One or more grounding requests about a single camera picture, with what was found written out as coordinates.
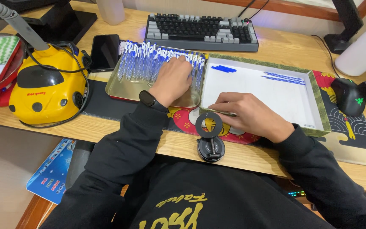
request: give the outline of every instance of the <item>desk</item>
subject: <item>desk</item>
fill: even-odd
[[[116,26],[105,23],[99,14],[96,4],[70,2],[74,10],[96,13],[97,21],[79,41],[77,46],[88,53],[91,52],[93,37],[99,34],[119,34],[124,40],[141,41],[144,39],[146,19],[149,12],[125,9],[125,21]],[[23,16],[40,18],[49,7],[24,13]],[[310,36],[293,34],[266,28],[255,28],[258,35],[259,51],[257,53],[221,52],[228,55],[241,56],[278,64],[297,66],[311,70],[332,72],[329,54],[320,40]],[[2,32],[16,34],[10,26]],[[366,72],[353,78],[356,83],[366,81]],[[0,126],[7,126],[48,135],[61,136],[98,142],[106,134],[119,129],[119,122],[79,115],[73,121],[48,129],[32,129],[23,126],[11,114],[8,107],[0,108]],[[198,136],[164,131],[157,149],[157,153],[200,161],[197,155],[196,139]],[[258,148],[225,142],[226,154],[217,162],[219,165],[246,169],[256,172],[286,177],[278,162],[278,153],[272,149]],[[339,162],[341,168],[359,185],[366,190],[366,166]]]

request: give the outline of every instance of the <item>gaming mouse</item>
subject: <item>gaming mouse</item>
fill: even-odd
[[[359,116],[365,108],[365,101],[352,80],[336,78],[331,84],[337,97],[338,108],[349,116]]]

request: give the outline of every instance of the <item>gold metal tray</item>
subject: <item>gold metal tray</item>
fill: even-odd
[[[203,53],[185,50],[185,49],[175,49],[175,48],[169,48],[169,47],[163,47],[158,46],[161,48],[168,48],[168,49],[174,49],[174,50],[181,50],[181,51],[188,51],[193,52],[201,57],[205,58],[205,55]],[[146,80],[139,80],[139,81],[133,81],[133,77],[131,80],[125,79],[123,77],[121,80],[118,80],[117,78],[117,72],[119,69],[119,64],[121,61],[118,61],[117,65],[114,68],[114,71],[112,72],[108,83],[105,87],[105,92],[115,99],[126,99],[126,100],[132,100],[132,101],[139,101],[139,93],[143,90],[149,90],[152,87],[152,84],[147,82]],[[173,107],[181,107],[181,108],[195,108],[200,104],[201,99],[201,91],[203,88],[203,80],[204,80],[204,73],[203,71],[201,75],[201,81],[200,81],[200,90],[197,91],[195,88],[189,88],[184,95],[182,95],[180,98],[175,100],[170,106]]]

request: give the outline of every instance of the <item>hand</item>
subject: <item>hand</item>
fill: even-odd
[[[223,92],[209,108],[236,113],[236,117],[217,114],[224,123],[265,137],[273,143],[286,140],[294,131],[292,123],[284,120],[252,94]]]
[[[164,107],[182,96],[191,85],[192,66],[184,56],[172,57],[169,62],[163,63],[154,85],[149,93]]]

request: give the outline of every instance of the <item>smartphone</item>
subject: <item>smartphone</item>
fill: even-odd
[[[91,49],[92,73],[113,71],[118,62],[118,34],[97,35]]]

